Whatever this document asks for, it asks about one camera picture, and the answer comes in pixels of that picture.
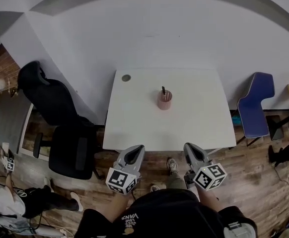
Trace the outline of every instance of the chair armrest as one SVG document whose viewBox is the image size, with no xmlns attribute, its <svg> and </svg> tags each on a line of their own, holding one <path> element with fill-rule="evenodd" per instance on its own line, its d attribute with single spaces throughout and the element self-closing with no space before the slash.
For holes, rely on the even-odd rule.
<svg viewBox="0 0 289 238">
<path fill-rule="evenodd" d="M 83 171 L 85 168 L 85 160 L 87 156 L 87 138 L 80 137 L 78 139 L 78 146 L 76 152 L 76 164 L 75 169 Z"/>
<path fill-rule="evenodd" d="M 33 156 L 39 158 L 43 133 L 38 133 L 34 141 Z"/>
</svg>

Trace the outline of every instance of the sneaker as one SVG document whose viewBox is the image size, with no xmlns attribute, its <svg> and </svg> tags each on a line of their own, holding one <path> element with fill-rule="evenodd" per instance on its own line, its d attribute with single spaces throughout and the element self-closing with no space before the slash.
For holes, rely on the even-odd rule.
<svg viewBox="0 0 289 238">
<path fill-rule="evenodd" d="M 152 185 L 150 187 L 150 192 L 156 191 L 156 190 L 160 190 L 160 188 L 157 185 Z"/>
<path fill-rule="evenodd" d="M 51 180 L 47 177 L 44 177 L 44 186 L 48 186 L 51 189 L 51 192 L 54 193 L 54 190 L 52 189 L 51 186 Z"/>
<path fill-rule="evenodd" d="M 71 198 L 77 201 L 77 203 L 78 203 L 78 211 L 82 212 L 84 210 L 84 207 L 82 206 L 82 204 L 80 202 L 79 196 L 75 192 L 71 192 Z"/>
<path fill-rule="evenodd" d="M 170 170 L 170 173 L 178 172 L 178 163 L 175 161 L 175 159 L 173 158 L 168 159 L 167 165 Z"/>
</svg>

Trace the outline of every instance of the white table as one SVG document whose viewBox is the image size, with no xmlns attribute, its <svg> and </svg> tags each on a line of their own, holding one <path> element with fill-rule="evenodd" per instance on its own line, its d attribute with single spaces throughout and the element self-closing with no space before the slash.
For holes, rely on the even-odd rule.
<svg viewBox="0 0 289 238">
<path fill-rule="evenodd" d="M 122 76 L 128 74 L 128 82 Z M 171 91 L 167 111 L 157 106 L 162 86 Z M 186 142 L 215 149 L 236 145 L 224 90 L 215 70 L 129 69 L 116 72 L 103 148 L 183 151 Z"/>
</svg>

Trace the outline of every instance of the black office chair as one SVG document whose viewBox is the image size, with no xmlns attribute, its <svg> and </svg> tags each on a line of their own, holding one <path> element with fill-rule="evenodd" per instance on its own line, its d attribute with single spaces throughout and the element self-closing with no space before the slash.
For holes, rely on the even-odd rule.
<svg viewBox="0 0 289 238">
<path fill-rule="evenodd" d="M 94 165 L 97 146 L 96 126 L 80 117 L 67 87 L 58 80 L 47 79 L 38 61 L 25 65 L 18 75 L 18 88 L 33 103 L 49 125 L 57 125 L 52 141 L 44 141 L 39 133 L 35 139 L 33 156 L 40 148 L 49 146 L 49 168 L 61 175 L 76 179 L 90 179 L 92 172 L 100 176 Z"/>
</svg>

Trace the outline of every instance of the gray pants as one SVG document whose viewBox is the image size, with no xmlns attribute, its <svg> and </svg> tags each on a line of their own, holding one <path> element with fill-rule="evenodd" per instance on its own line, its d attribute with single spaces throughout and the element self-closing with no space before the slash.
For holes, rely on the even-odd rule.
<svg viewBox="0 0 289 238">
<path fill-rule="evenodd" d="M 172 174 L 166 180 L 166 188 L 181 188 L 187 189 L 184 180 L 179 176 L 178 172 Z"/>
</svg>

